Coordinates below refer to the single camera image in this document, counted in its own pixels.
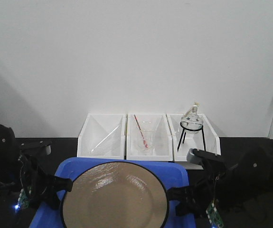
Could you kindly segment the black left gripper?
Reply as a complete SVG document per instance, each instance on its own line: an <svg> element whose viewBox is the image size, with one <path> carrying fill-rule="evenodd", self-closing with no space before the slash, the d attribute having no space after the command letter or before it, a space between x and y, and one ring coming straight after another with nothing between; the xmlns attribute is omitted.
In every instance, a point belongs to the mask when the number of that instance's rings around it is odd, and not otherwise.
<svg viewBox="0 0 273 228"><path fill-rule="evenodd" d="M58 208L58 191L71 191L73 181L70 178L60 178L47 174L39 165L37 159L29 155L19 157L21 168L19 179L23 195L30 207L45 202L50 208Z"/></svg>

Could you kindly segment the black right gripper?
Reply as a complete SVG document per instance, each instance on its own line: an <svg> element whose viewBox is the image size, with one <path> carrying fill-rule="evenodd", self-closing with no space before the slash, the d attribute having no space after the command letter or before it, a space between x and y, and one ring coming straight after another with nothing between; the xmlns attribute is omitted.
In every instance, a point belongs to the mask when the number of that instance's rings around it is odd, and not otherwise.
<svg viewBox="0 0 273 228"><path fill-rule="evenodd" d="M167 190L167 199L183 201L175 207L177 217L194 214L205 217L209 204L216 197L216 185L224 172L224 161L220 156L200 158L204 176L195 184L184 187L173 187Z"/></svg>

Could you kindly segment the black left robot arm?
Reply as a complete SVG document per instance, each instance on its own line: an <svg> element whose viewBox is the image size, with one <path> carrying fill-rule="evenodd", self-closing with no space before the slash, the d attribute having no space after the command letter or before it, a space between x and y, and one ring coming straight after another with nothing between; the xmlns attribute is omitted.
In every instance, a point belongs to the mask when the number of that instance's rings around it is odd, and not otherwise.
<svg viewBox="0 0 273 228"><path fill-rule="evenodd" d="M50 140L19 143L13 130L0 124L0 192L19 192L17 209L45 202L58 209L61 190L71 191L73 182L48 174L40 166L38 156L51 153Z"/></svg>

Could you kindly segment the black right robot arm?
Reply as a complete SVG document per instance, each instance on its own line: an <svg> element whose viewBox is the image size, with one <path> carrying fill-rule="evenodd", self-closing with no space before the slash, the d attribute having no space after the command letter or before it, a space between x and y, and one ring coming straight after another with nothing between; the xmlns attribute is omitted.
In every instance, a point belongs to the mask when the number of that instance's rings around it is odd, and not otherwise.
<svg viewBox="0 0 273 228"><path fill-rule="evenodd" d="M202 166L205 176L194 185L173 187L168 200L176 200L176 216L207 214L211 203L230 209L266 192L273 192L273 147L253 146L238 163L226 167L226 158L200 149L190 149L191 161Z"/></svg>

